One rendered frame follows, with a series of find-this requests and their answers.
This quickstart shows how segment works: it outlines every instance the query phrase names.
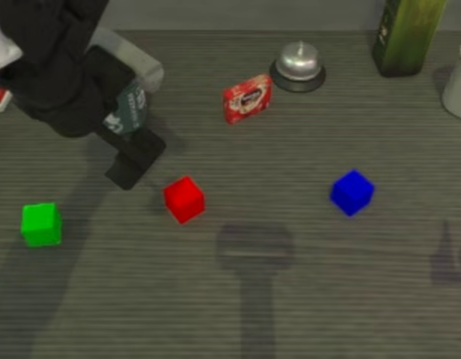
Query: silver service bell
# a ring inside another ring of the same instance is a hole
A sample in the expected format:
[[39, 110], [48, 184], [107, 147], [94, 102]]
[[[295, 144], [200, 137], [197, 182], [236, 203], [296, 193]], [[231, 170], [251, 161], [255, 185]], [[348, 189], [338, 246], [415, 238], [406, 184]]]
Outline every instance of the silver service bell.
[[303, 41], [289, 43], [269, 71], [274, 83], [289, 92], [310, 92], [326, 80], [326, 69], [315, 47]]

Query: blue cube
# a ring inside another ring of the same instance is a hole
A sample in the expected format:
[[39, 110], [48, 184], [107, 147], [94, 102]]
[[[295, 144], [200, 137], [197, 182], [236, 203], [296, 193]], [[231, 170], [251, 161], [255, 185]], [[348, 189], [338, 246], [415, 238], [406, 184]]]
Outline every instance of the blue cube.
[[357, 170], [352, 170], [332, 186], [330, 199], [348, 216], [356, 214], [372, 200], [375, 186]]

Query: bell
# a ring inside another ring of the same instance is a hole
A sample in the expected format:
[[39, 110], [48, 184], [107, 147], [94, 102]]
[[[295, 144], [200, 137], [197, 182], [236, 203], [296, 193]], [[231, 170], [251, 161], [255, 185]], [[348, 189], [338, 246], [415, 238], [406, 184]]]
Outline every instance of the bell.
[[289, 92], [311, 92], [326, 80], [319, 52], [303, 41], [287, 44], [272, 63], [269, 74], [278, 87]]

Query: table surface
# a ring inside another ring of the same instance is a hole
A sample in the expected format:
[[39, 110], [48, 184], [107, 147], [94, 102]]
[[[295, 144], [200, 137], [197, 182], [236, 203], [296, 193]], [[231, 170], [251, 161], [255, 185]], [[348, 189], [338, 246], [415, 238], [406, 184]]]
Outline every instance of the table surface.
[[[406, 79], [378, 75], [365, 33], [124, 35], [166, 71], [150, 126], [168, 150], [134, 190], [103, 176], [98, 138], [0, 114], [0, 359], [461, 358], [461, 120], [439, 102], [461, 33]], [[228, 126], [222, 89], [300, 39], [324, 87]], [[376, 194], [347, 218], [328, 196], [352, 168]], [[207, 212], [180, 227], [161, 190], [183, 175]], [[30, 251], [22, 206], [48, 201], [64, 242]]]

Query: white cylinder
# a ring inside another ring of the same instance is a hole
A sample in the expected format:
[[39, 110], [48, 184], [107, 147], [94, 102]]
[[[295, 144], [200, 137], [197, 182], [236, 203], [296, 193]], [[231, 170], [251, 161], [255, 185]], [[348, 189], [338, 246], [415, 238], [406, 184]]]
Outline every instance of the white cylinder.
[[442, 103], [451, 114], [461, 118], [461, 46], [460, 59], [445, 85]]

